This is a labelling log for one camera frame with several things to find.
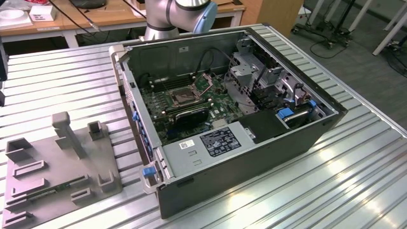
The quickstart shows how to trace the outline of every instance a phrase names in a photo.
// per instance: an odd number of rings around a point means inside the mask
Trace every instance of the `white label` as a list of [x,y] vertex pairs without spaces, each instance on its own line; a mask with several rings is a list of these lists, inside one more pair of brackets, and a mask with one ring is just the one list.
[[188,51],[189,51],[189,46],[179,48],[179,53]]
[[59,27],[39,28],[37,31],[59,30]]
[[195,145],[193,140],[188,140],[187,142],[181,142],[181,143],[179,144],[180,149],[187,149],[188,147],[191,147],[191,146],[193,146],[193,145]]

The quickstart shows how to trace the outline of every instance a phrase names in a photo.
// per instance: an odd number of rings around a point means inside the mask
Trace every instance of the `desk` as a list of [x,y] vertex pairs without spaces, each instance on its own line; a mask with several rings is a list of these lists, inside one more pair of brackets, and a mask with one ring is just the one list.
[[[85,18],[80,15],[67,0],[53,0],[53,2],[81,27],[84,27],[89,32],[96,32]],[[221,4],[217,8],[216,18],[232,17],[231,27],[239,26],[244,10],[244,5],[236,6],[232,3]],[[144,18],[136,17],[131,8],[120,0],[109,0],[109,3],[104,8],[89,10],[85,15],[99,25],[101,31],[147,26]],[[76,35],[85,32],[76,27],[60,12],[56,14],[55,21],[33,21],[32,23],[32,26],[0,31],[3,42],[63,36],[69,48],[79,47]]]
[[[307,153],[168,219],[160,218],[155,194],[143,191],[141,159],[108,57],[112,43],[11,56],[0,152],[12,137],[36,141],[55,135],[48,119],[39,129],[41,118],[68,111],[76,114],[71,122],[76,128],[95,120],[108,125],[124,186],[120,194],[36,229],[404,228],[406,130],[273,28],[261,24],[251,28],[350,112]],[[3,154],[3,180],[5,171]]]

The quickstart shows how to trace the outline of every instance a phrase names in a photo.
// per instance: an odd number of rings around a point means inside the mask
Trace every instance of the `motherboard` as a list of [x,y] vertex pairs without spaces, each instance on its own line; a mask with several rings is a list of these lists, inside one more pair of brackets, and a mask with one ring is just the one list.
[[163,145],[221,127],[244,115],[221,77],[201,73],[171,82],[151,80],[141,89]]

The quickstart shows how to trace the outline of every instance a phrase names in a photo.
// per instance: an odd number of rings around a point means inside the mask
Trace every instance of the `white box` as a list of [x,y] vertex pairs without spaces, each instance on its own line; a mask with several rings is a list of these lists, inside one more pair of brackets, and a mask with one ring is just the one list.
[[0,19],[0,30],[8,30],[13,28],[20,28],[24,26],[31,26],[32,22],[27,12],[24,12],[24,16],[19,19],[5,20]]
[[33,21],[53,21],[56,8],[53,6],[32,6],[29,17]]

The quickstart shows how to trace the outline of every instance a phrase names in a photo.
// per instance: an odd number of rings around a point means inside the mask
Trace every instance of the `blue latch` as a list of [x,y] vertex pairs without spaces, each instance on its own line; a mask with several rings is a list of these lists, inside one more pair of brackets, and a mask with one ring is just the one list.
[[143,176],[152,177],[156,174],[155,167],[147,167],[143,169]]
[[279,117],[281,119],[287,118],[288,116],[293,115],[293,112],[289,108],[284,108],[281,110],[279,110],[279,113],[277,113]]
[[137,111],[133,112],[133,121],[139,120],[139,115],[137,115]]
[[316,102],[313,100],[309,100],[309,105],[312,106],[312,108],[316,107]]

